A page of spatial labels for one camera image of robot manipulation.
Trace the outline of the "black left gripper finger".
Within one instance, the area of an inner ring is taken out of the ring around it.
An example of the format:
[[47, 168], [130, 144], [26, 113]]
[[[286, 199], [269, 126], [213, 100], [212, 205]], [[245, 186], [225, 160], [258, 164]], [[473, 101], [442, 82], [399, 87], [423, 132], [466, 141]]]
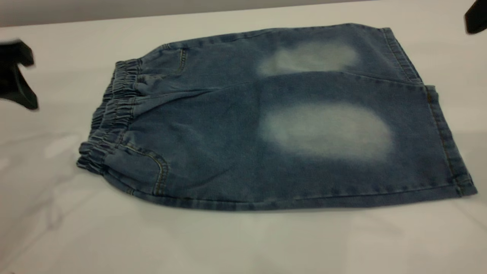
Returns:
[[1, 68], [0, 98], [15, 102], [31, 111], [39, 109], [38, 98], [26, 82], [18, 65]]
[[32, 49], [22, 40], [1, 42], [0, 67], [8, 68], [18, 64], [24, 67], [30, 67], [35, 64]]

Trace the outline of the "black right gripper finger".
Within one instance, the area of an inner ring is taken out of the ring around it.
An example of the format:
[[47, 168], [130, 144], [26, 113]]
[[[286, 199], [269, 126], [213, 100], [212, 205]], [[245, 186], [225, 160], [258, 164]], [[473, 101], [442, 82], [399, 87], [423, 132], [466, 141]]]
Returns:
[[476, 0], [465, 13], [465, 28], [469, 35], [487, 29], [487, 1]]

